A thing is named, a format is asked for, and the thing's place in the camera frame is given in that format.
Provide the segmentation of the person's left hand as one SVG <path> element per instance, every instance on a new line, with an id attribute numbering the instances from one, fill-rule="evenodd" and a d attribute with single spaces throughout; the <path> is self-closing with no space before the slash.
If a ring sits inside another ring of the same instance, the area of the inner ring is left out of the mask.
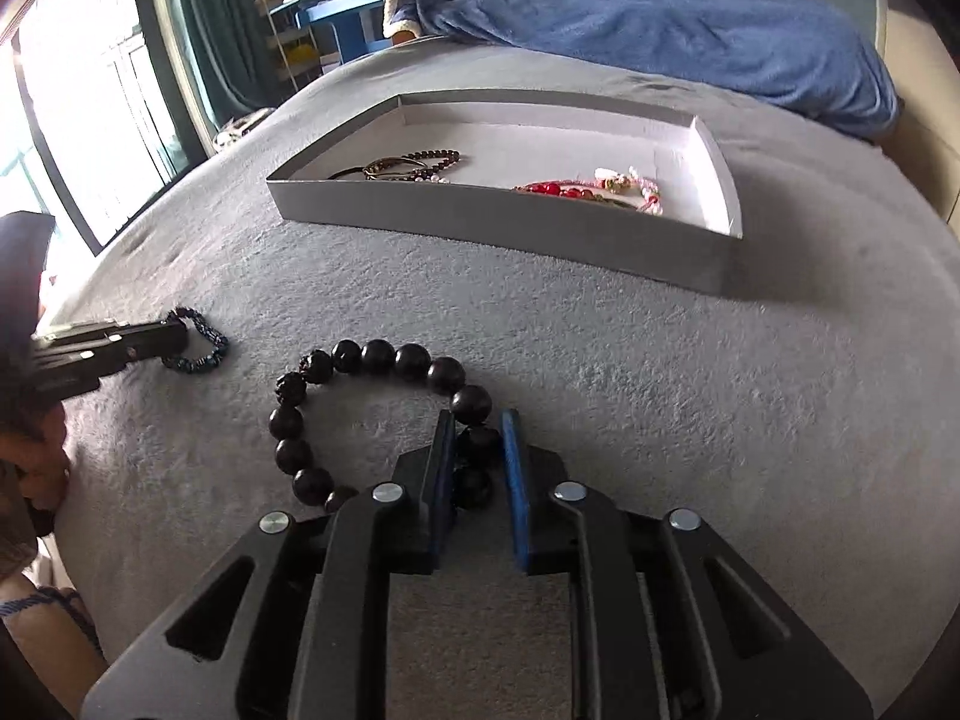
<path id="1" fill-rule="evenodd" d="M 36 419 L 34 427 L 34 436 L 3 427 L 2 458 L 21 473 L 21 496 L 39 511 L 55 512 L 64 502 L 70 478 L 64 407 L 57 403 Z"/>

